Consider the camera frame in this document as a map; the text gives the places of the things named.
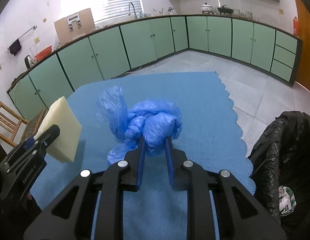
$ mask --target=foam block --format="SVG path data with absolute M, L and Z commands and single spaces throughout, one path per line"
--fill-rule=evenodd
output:
M 50 106 L 34 139 L 36 140 L 53 124 L 58 125 L 61 132 L 55 141 L 47 147 L 47 153 L 61 163 L 74 162 L 82 126 L 65 97 L 59 98 Z

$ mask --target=bottle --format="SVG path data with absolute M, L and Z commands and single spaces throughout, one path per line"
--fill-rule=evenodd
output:
M 297 19 L 297 17 L 295 16 L 295 18 L 293 19 L 293 26 L 294 26 L 294 36 L 299 36 L 299 21 Z

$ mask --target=green cabinet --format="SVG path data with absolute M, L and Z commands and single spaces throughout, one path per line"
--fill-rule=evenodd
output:
M 276 44 L 296 54 L 297 39 L 283 32 L 276 31 Z
M 208 51 L 231 56 L 232 23 L 230 18 L 207 17 Z
M 271 73 L 289 82 L 292 74 L 292 69 L 274 59 L 271 68 Z
M 88 38 L 62 49 L 58 55 L 75 90 L 82 85 L 103 80 Z
M 119 27 L 94 34 L 89 39 L 105 79 L 130 70 Z
M 122 25 L 121 30 L 132 68 L 157 59 L 149 20 Z
M 275 43 L 275 30 L 254 23 L 251 64 L 270 71 Z
M 293 68 L 295 63 L 295 54 L 276 45 L 274 59 Z
M 41 62 L 29 75 L 47 107 L 58 98 L 68 98 L 73 93 L 56 55 Z
M 13 87 L 9 95 L 18 111 L 28 121 L 32 120 L 46 107 L 37 94 L 28 75 Z
M 174 53 L 171 22 L 168 17 L 149 20 L 153 35 L 156 57 Z
M 208 51 L 207 17 L 187 17 L 188 38 L 191 49 Z
M 233 19 L 232 58 L 250 63 L 253 44 L 253 23 Z
M 185 17 L 171 17 L 175 52 L 188 48 Z

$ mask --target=metal screw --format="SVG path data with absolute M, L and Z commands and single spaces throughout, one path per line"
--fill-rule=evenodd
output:
M 80 172 L 80 175 L 81 175 L 83 178 L 88 177 L 90 174 L 91 174 L 91 172 L 90 172 L 89 170 L 82 170 L 82 171 Z
M 189 160 L 183 162 L 183 165 L 187 168 L 190 168 L 191 166 L 193 166 L 193 164 L 194 163 L 192 161 L 189 161 Z
M 228 178 L 231 175 L 231 173 L 228 170 L 222 170 L 221 176 L 224 178 Z
M 124 167 L 126 167 L 126 166 L 128 165 L 128 162 L 125 161 L 125 160 L 122 160 L 122 161 L 119 161 L 119 162 L 117 163 L 117 165 L 118 165 L 119 167 L 124 168 Z

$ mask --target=white tile floor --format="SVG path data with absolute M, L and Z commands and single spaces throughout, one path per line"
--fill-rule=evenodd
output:
M 300 84 L 295 82 L 291 88 L 253 68 L 205 53 L 182 52 L 130 75 L 206 71 L 216 71 L 230 93 L 248 155 L 267 125 L 283 111 L 310 115 L 310 92 Z

